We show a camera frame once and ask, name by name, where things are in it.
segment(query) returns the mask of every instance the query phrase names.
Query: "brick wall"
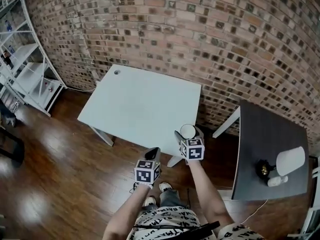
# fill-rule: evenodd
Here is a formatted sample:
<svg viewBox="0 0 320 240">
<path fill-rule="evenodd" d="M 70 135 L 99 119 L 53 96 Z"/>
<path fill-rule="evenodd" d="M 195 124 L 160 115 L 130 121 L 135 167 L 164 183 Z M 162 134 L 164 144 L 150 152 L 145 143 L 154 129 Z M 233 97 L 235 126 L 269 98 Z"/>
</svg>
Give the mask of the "brick wall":
<svg viewBox="0 0 320 240">
<path fill-rule="evenodd" d="M 304 126 L 320 149 L 315 0 L 26 1 L 67 85 L 90 90 L 91 72 L 113 63 L 183 78 L 202 84 L 198 123 L 214 129 L 246 99 Z"/>
</svg>

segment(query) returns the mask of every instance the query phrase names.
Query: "table leg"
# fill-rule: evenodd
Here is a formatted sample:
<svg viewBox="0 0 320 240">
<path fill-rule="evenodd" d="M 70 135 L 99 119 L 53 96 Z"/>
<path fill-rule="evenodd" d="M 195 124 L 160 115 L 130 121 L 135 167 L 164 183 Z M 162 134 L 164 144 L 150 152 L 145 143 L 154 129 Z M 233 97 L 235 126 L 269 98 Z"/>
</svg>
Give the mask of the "table leg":
<svg viewBox="0 0 320 240">
<path fill-rule="evenodd" d="M 183 158 L 179 157 L 179 156 L 172 156 L 172 158 L 170 159 L 170 161 L 168 162 L 168 164 L 166 166 L 168 167 L 173 167 L 175 166 L 177 163 L 179 163 Z"/>
<path fill-rule="evenodd" d="M 96 128 L 94 128 L 94 127 L 91 127 L 91 126 L 90 126 L 90 128 L 91 128 L 96 134 L 98 134 L 99 137 L 100 137 L 101 139 L 103 139 L 103 141 L 104 141 L 105 143 L 107 143 L 107 144 L 110 145 L 110 146 L 113 146 L 113 145 L 114 145 L 114 142 L 108 137 L 108 135 L 107 135 L 104 131 L 98 130 L 98 129 L 96 129 Z"/>
<path fill-rule="evenodd" d="M 217 138 L 226 129 L 228 129 L 238 118 L 240 118 L 240 106 L 233 112 L 233 114 L 213 133 L 212 137 Z"/>
</svg>

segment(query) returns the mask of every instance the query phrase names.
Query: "white lamp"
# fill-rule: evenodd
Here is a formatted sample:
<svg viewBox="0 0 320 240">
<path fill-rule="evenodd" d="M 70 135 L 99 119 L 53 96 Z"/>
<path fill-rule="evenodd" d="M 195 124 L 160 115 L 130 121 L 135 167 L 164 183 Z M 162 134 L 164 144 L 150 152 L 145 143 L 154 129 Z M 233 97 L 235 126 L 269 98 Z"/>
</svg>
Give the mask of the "white lamp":
<svg viewBox="0 0 320 240">
<path fill-rule="evenodd" d="M 285 176 L 304 165 L 305 150 L 302 146 L 282 151 L 276 158 L 276 170 L 280 176 Z"/>
</svg>

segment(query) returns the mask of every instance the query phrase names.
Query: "bottle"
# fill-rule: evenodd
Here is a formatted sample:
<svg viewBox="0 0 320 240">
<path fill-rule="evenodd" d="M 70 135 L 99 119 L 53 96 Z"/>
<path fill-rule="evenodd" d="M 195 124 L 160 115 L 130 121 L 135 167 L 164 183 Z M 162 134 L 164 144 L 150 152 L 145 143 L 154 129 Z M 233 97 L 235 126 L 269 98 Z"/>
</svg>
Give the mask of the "bottle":
<svg viewBox="0 0 320 240">
<path fill-rule="evenodd" d="M 11 45 L 9 45 L 8 49 L 11 54 L 15 53 L 15 49 Z"/>
<path fill-rule="evenodd" d="M 277 176 L 268 180 L 269 187 L 276 187 L 288 181 L 288 176 Z"/>
<path fill-rule="evenodd" d="M 5 25 L 6 25 L 6 30 L 7 31 L 12 31 L 12 26 L 11 26 L 10 22 L 7 19 L 5 20 Z"/>
</svg>

